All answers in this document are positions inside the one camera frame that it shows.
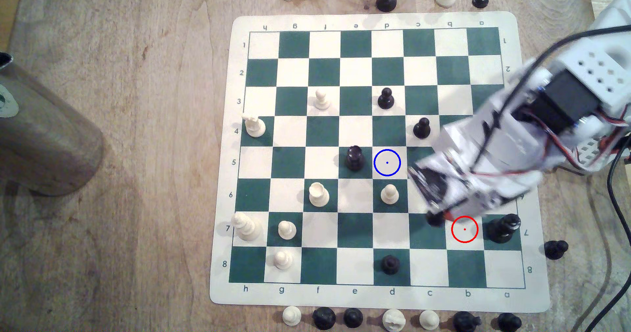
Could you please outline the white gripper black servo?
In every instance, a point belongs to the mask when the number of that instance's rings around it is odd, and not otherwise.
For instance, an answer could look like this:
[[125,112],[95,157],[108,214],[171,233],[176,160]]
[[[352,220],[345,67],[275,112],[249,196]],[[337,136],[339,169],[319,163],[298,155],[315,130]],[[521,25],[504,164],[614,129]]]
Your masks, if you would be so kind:
[[453,222],[498,210],[536,189],[538,132],[511,117],[501,119],[479,156],[492,121],[463,118],[444,126],[433,153],[409,163],[409,179],[428,214]]

